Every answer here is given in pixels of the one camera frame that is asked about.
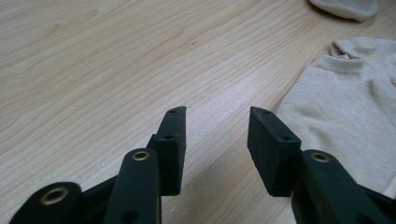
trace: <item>wooden table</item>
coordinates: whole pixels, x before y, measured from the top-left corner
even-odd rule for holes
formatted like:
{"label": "wooden table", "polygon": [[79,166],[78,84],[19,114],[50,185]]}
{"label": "wooden table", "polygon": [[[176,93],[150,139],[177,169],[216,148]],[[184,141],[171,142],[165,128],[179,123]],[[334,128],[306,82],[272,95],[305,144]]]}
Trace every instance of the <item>wooden table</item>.
{"label": "wooden table", "polygon": [[396,38],[396,2],[364,22],[306,0],[3,0],[0,223],[58,181],[115,175],[164,112],[187,107],[182,193],[163,223],[292,223],[247,149],[252,105],[274,110],[334,39]]}

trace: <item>screw hole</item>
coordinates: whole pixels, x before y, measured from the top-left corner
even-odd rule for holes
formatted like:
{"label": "screw hole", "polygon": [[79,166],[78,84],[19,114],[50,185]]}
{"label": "screw hole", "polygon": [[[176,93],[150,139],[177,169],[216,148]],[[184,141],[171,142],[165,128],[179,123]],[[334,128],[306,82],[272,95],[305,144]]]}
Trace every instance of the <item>screw hole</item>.
{"label": "screw hole", "polygon": [[136,222],[138,218],[139,218],[139,214],[136,211],[131,210],[122,215],[121,221],[122,223],[125,224],[132,224]]}
{"label": "screw hole", "polygon": [[51,189],[40,198],[40,202],[44,205],[52,205],[63,200],[67,194],[69,190],[65,187]]}
{"label": "screw hole", "polygon": [[374,224],[375,223],[372,218],[367,217],[364,214],[357,214],[355,216],[355,219],[361,224]]}
{"label": "screw hole", "polygon": [[330,161],[329,157],[327,157],[324,154],[317,153],[317,152],[312,153],[311,158],[314,159],[315,161],[320,161],[320,162],[329,162]]}
{"label": "screw hole", "polygon": [[166,140],[172,140],[173,136],[172,135],[166,135],[163,138],[166,139]]}
{"label": "screw hole", "polygon": [[132,155],[132,159],[136,161],[143,161],[149,157],[149,153],[147,151],[138,151]]}

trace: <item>wood grain surface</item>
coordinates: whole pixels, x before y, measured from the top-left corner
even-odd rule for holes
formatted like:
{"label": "wood grain surface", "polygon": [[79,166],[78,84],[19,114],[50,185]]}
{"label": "wood grain surface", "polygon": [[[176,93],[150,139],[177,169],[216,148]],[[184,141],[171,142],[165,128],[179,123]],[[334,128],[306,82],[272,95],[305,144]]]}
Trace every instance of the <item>wood grain surface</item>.
{"label": "wood grain surface", "polygon": [[2,0],[0,223],[48,184],[88,189],[187,107],[182,193],[163,223],[293,223],[247,149],[251,106],[271,110],[334,39],[396,38],[396,2],[343,20],[306,0]]}

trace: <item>white sock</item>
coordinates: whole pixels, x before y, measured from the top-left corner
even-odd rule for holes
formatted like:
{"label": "white sock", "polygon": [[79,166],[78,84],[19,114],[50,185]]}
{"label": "white sock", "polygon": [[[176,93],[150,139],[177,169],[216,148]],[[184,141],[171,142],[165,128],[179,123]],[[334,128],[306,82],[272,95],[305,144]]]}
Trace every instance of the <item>white sock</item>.
{"label": "white sock", "polygon": [[378,10],[376,0],[309,0],[313,5],[333,15],[365,21]]}
{"label": "white sock", "polygon": [[302,149],[334,155],[364,187],[396,195],[396,41],[336,40],[308,65],[278,116]]}

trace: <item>white cloth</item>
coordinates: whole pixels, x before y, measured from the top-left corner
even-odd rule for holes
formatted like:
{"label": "white cloth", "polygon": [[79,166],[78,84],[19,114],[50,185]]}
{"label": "white cloth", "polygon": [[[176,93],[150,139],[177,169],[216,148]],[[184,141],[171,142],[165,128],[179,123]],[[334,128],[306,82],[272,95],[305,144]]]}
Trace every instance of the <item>white cloth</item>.
{"label": "white cloth", "polygon": [[365,21],[378,11],[376,0],[309,0],[325,11],[347,19]]}
{"label": "white cloth", "polygon": [[364,187],[396,195],[396,41],[336,40],[308,65],[277,115],[302,150],[334,155]]}

